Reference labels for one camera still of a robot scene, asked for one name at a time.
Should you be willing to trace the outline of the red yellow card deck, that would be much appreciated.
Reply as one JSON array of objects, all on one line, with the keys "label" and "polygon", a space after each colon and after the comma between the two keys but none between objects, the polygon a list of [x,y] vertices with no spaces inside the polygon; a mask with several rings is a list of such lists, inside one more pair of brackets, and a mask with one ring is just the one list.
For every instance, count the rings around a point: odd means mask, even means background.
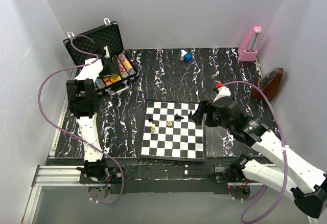
[{"label": "red yellow card deck", "polygon": [[120,81],[121,79],[122,78],[121,78],[120,74],[114,74],[111,76],[103,77],[103,82],[106,86],[110,86],[110,85]]}]

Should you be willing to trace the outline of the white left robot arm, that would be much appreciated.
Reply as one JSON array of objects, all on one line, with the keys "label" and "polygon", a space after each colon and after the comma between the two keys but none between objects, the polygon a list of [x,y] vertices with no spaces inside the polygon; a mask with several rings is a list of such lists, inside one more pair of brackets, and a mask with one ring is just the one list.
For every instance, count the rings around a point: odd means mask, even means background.
[{"label": "white left robot arm", "polygon": [[97,112],[99,97],[95,88],[95,81],[103,70],[100,55],[104,48],[97,45],[95,53],[76,49],[89,55],[80,73],[66,82],[68,105],[75,116],[80,128],[81,138],[84,140],[84,168],[78,168],[92,181],[103,183],[110,177],[103,151],[100,149],[97,131]]}]

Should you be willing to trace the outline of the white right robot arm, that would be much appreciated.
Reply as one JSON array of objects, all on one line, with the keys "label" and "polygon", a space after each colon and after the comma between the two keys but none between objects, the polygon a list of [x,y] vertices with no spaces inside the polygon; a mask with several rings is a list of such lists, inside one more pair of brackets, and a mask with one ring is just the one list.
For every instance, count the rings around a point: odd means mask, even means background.
[{"label": "white right robot arm", "polygon": [[263,122],[243,113],[232,97],[201,101],[188,117],[196,124],[223,127],[233,137],[261,153],[280,170],[273,170],[247,155],[240,155],[221,176],[237,182],[260,182],[293,200],[307,216],[318,219],[326,208],[326,173],[306,162]]}]

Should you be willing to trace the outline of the black aluminium poker case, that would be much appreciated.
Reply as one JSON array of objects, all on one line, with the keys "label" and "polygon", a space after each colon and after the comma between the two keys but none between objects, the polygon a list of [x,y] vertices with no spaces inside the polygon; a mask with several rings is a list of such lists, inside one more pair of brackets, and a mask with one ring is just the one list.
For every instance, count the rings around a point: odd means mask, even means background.
[{"label": "black aluminium poker case", "polygon": [[[73,42],[71,42],[71,37],[73,36],[73,33],[68,33],[68,38],[63,41],[63,44],[66,47],[75,65],[83,65],[85,63],[85,60],[90,58],[90,56],[84,54],[84,52],[97,54],[102,60],[104,58],[103,47],[105,45],[108,45],[108,47],[110,48],[110,59],[112,60],[112,62],[118,63],[118,55],[120,53],[124,53],[124,46],[121,39],[119,25],[116,21],[109,21],[108,18],[104,19],[104,23],[105,25],[103,26],[99,26],[97,28],[82,33],[82,35],[89,37],[91,40],[93,40],[93,42],[90,42],[90,40],[83,37],[74,37]],[[97,94],[99,96],[105,93],[113,95],[115,92],[120,92],[120,89],[123,87],[124,84],[129,85],[133,80],[138,78],[139,72],[137,68],[133,65],[133,63],[128,57],[127,59],[136,71],[136,74],[132,76],[129,75],[128,78],[121,79],[120,81],[110,86],[106,86],[103,89],[98,89],[96,86]]]}]

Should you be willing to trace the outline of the yellow round button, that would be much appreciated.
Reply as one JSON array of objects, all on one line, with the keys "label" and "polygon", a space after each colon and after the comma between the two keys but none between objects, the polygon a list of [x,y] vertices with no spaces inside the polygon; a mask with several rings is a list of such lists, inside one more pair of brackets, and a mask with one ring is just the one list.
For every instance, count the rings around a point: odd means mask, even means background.
[{"label": "yellow round button", "polygon": [[110,76],[110,80],[111,80],[111,82],[117,82],[117,81],[121,80],[121,77],[119,74],[115,74],[115,75]]}]

